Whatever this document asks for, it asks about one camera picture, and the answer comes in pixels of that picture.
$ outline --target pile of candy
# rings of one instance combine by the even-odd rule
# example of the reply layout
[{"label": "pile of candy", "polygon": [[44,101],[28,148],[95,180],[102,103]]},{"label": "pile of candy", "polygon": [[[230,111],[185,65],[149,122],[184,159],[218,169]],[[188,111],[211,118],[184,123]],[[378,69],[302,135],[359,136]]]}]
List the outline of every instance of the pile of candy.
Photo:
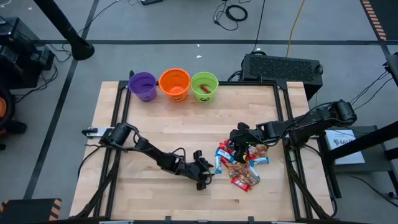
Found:
[{"label": "pile of candy", "polygon": [[216,150],[216,170],[215,174],[222,173],[221,163],[228,169],[228,174],[232,178],[231,183],[237,185],[245,192],[251,190],[260,182],[260,175],[254,170],[254,166],[268,164],[268,146],[257,145],[249,148],[249,154],[245,155],[245,164],[236,162],[233,158],[234,150],[229,140],[220,143]]}]

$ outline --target red candy wrapper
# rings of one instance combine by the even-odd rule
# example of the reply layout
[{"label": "red candy wrapper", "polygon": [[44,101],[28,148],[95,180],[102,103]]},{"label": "red candy wrapper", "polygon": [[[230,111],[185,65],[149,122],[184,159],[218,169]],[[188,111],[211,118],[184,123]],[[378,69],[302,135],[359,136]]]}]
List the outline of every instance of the red candy wrapper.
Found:
[{"label": "red candy wrapper", "polygon": [[229,162],[229,160],[227,160],[225,157],[222,157],[222,158],[221,158],[221,162],[222,162],[226,167],[228,167],[228,165],[231,164],[231,163]]},{"label": "red candy wrapper", "polygon": [[254,154],[250,154],[250,155],[246,156],[245,160],[250,161],[253,159],[257,159],[257,158],[258,158],[258,156],[254,155]]},{"label": "red candy wrapper", "polygon": [[237,177],[232,178],[231,183],[233,183],[234,185],[240,187],[245,192],[247,192],[250,189],[250,185],[241,182],[239,180],[239,178],[237,178]]},{"label": "red candy wrapper", "polygon": [[219,148],[219,149],[222,149],[222,150],[224,150],[224,151],[226,151],[226,152],[228,152],[229,154],[231,154],[231,153],[233,152],[233,149],[230,149],[230,148],[228,147],[228,145],[229,145],[229,140],[225,140],[225,141],[220,142],[220,143],[218,144],[218,148]]},{"label": "red candy wrapper", "polygon": [[205,93],[211,93],[211,91],[210,91],[209,89],[207,89],[204,85],[201,85],[201,86],[200,86],[200,89],[201,89],[202,91],[204,91]]}]

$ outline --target green bucket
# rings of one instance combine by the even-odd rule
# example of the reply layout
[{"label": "green bucket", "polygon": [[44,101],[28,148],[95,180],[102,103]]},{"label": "green bucket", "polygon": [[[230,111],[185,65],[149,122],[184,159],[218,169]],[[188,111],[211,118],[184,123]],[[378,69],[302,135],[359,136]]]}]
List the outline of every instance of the green bucket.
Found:
[{"label": "green bucket", "polygon": [[216,95],[217,87],[218,80],[210,72],[199,72],[191,79],[191,89],[199,102],[211,100]]}]

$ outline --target orange bucket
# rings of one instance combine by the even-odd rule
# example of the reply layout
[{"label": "orange bucket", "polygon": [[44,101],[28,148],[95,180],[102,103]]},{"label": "orange bucket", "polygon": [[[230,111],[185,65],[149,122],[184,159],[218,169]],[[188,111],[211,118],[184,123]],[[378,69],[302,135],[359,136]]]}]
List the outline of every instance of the orange bucket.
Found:
[{"label": "orange bucket", "polygon": [[191,77],[181,68],[171,68],[164,72],[159,79],[160,89],[169,96],[173,102],[186,99],[191,85]]}]

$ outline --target purple bucket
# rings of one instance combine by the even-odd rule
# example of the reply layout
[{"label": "purple bucket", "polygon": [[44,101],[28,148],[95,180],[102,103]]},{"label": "purple bucket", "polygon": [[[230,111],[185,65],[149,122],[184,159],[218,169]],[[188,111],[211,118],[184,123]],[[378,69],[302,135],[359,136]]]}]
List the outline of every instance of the purple bucket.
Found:
[{"label": "purple bucket", "polygon": [[156,98],[156,78],[151,73],[140,72],[130,78],[130,91],[143,102],[150,102]]}]

